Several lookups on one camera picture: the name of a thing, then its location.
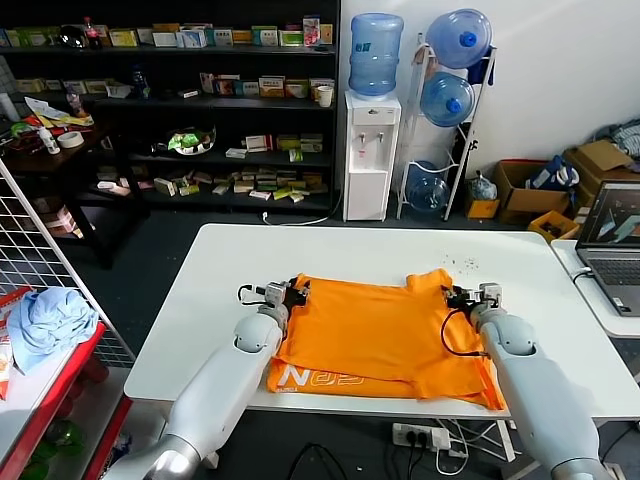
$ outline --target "white wire mesh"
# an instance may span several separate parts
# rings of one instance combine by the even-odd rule
[[[78,290],[106,325],[95,353],[107,366],[130,368],[135,355],[80,279],[0,158],[0,294],[30,286],[36,290]]]

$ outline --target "laptop screen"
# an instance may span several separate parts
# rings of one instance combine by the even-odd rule
[[[640,248],[640,182],[603,182],[579,246]]]

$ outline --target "laptop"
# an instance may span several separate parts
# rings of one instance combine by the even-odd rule
[[[640,182],[602,182],[576,252],[618,313],[640,317]]]

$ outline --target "blue cloth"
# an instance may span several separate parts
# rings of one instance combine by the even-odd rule
[[[29,292],[7,321],[16,365],[27,374],[52,353],[87,341],[97,325],[98,313],[72,288]]]

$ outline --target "paper cup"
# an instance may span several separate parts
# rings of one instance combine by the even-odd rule
[[[333,100],[333,87],[322,85],[318,87],[318,103],[321,107],[330,107]]]

